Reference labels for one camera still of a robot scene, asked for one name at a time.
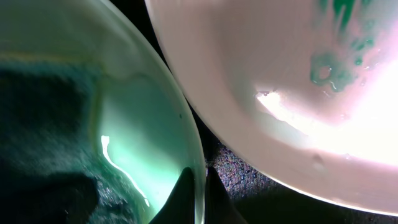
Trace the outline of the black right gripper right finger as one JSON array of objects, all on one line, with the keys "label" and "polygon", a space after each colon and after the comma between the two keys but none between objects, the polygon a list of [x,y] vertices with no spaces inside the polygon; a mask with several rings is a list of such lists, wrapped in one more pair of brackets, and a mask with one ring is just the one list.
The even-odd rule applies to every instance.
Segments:
[{"label": "black right gripper right finger", "polygon": [[205,224],[247,224],[233,205],[214,167],[207,168]]}]

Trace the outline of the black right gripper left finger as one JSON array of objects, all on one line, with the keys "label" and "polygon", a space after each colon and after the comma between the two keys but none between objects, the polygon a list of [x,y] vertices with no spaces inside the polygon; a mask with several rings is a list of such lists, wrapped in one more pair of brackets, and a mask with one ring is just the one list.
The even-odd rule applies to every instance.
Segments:
[{"label": "black right gripper left finger", "polygon": [[191,168],[184,168],[166,203],[149,223],[195,223],[195,180]]}]

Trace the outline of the yellow green sponge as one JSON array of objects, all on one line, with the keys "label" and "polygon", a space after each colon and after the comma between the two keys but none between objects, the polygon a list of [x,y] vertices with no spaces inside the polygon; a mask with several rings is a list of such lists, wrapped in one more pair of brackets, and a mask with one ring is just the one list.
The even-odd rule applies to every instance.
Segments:
[{"label": "yellow green sponge", "polygon": [[1,60],[1,222],[143,223],[148,208],[93,140],[100,68]]}]

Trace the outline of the mint green plate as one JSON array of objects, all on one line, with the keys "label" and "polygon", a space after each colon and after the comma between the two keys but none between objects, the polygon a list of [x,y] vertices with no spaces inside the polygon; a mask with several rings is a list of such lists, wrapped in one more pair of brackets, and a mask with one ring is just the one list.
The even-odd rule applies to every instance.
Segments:
[{"label": "mint green plate", "polygon": [[110,1],[2,1],[1,60],[100,68],[93,140],[147,205],[149,223],[184,168],[195,180],[195,223],[205,221],[205,161],[189,105],[170,70]]}]

